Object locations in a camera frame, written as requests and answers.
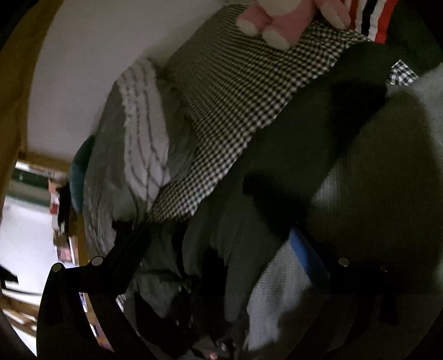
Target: metal screw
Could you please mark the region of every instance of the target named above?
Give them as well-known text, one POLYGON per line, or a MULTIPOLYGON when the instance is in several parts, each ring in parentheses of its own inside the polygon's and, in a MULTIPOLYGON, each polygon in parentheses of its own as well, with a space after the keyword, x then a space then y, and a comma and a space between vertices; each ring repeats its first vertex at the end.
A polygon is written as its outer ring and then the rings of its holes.
POLYGON ((62 265, 58 262, 58 263, 56 263, 56 264, 54 264, 53 266, 52 266, 52 268, 51 268, 51 270, 53 271, 53 272, 57 272, 57 271, 60 271, 62 269, 62 265))
POLYGON ((347 267, 349 266, 349 260, 346 258, 340 258, 338 259, 338 264, 342 267, 347 267))
POLYGON ((93 266, 99 266, 103 263, 103 258, 101 256, 96 256, 91 260, 93 266))

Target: black and white checkered fabric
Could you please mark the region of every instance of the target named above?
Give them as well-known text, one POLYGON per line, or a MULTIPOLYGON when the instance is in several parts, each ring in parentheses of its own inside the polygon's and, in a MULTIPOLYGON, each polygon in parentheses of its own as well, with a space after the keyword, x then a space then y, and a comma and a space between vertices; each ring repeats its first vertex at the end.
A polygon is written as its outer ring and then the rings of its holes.
MULTIPOLYGON (((253 134, 269 125, 293 94, 326 73, 350 46, 368 41, 314 21, 296 47, 279 51, 236 27, 243 5, 224 7, 171 58, 198 142, 190 173, 161 191, 150 220, 184 219, 229 171, 253 134)), ((409 69, 395 79, 408 82, 409 69)))
POLYGON ((418 76, 413 72, 403 61, 398 60, 392 67, 388 83, 391 85, 410 85, 418 79, 418 76))

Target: light gray fabric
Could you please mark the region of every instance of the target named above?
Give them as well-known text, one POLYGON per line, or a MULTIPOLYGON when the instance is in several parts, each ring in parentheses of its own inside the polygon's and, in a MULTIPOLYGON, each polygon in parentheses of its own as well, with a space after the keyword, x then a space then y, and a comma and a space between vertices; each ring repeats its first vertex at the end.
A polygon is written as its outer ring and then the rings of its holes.
POLYGON ((143 219, 145 202, 124 179, 125 113, 116 85, 108 95, 85 176, 83 216, 90 257, 106 255, 114 245, 112 220, 143 219))
POLYGON ((245 344, 248 358, 285 359, 309 329, 324 301, 287 241, 249 298, 245 344))
MULTIPOLYGON (((374 319, 341 350, 341 360, 404 359, 442 309, 442 99, 443 64, 391 92, 312 201, 307 224, 314 238, 352 263, 387 262, 394 291, 402 293, 399 325, 374 319)), ((320 304, 284 244, 249 300, 251 358, 284 359, 320 304)))
POLYGON ((182 225, 172 221, 150 224, 151 244, 134 277, 141 297, 160 317, 169 314, 171 303, 183 284, 174 250, 175 233, 180 227, 182 225))

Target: plush toy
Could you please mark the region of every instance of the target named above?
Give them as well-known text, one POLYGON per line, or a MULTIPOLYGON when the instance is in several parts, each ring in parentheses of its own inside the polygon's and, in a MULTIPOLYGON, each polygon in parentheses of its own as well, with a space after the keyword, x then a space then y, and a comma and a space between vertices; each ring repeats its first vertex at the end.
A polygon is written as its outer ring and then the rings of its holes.
POLYGON ((269 45, 287 50, 297 44, 317 8, 337 29, 350 26, 348 9, 340 0, 253 0, 237 26, 249 36, 262 33, 269 45))

